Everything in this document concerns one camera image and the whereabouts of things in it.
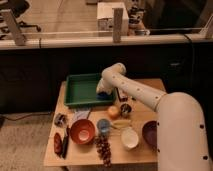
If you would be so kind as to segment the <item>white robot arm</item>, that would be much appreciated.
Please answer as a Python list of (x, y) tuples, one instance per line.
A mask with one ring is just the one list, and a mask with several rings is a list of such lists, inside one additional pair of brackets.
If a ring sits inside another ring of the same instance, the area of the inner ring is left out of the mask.
[(158, 171), (212, 171), (200, 103), (187, 93), (166, 93), (125, 74), (122, 63), (105, 68), (96, 92), (110, 94), (120, 88), (157, 113)]

